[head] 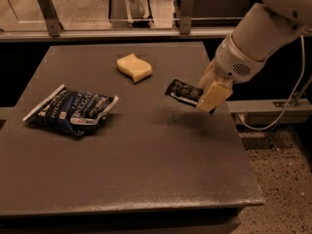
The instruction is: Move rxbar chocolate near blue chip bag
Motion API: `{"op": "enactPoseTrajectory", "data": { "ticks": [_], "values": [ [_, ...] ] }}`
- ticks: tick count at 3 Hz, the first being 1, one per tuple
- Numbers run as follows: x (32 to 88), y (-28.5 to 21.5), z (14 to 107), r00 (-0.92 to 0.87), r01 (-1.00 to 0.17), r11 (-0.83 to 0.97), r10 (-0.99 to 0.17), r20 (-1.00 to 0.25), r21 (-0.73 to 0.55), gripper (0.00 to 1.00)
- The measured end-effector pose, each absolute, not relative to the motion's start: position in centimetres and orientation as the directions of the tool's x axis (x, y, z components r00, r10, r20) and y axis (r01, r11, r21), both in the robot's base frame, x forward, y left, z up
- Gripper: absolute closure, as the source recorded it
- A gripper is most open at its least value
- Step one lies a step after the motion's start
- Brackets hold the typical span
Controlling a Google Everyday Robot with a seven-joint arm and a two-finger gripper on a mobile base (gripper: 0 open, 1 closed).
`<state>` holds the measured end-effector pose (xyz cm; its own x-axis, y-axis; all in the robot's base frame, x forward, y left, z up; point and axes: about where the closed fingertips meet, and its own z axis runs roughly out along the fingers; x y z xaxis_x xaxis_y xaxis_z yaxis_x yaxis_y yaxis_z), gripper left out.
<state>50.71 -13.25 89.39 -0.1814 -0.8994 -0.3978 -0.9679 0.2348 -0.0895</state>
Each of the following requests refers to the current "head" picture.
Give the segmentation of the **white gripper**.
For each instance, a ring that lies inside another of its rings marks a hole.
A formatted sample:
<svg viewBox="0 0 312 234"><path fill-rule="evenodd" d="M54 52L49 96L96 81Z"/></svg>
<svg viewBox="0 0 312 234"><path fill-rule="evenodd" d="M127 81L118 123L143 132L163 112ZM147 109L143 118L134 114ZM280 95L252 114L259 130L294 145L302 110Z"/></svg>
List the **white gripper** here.
<svg viewBox="0 0 312 234"><path fill-rule="evenodd" d="M227 35L215 52L214 62L210 62L198 83L198 87L205 90L197 108L212 111L233 94L233 81L236 84L250 81L264 64L243 54L235 46L232 35ZM215 73L226 79L215 80Z"/></svg>

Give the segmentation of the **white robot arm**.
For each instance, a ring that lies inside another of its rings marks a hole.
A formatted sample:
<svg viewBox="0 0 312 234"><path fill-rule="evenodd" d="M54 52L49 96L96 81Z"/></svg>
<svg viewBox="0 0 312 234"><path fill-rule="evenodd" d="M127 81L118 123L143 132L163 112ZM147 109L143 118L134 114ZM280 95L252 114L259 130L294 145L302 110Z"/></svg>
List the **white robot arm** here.
<svg viewBox="0 0 312 234"><path fill-rule="evenodd" d="M198 87L197 107L211 111L232 95L232 86L250 81L280 48L312 25L312 0L261 0L218 46Z"/></svg>

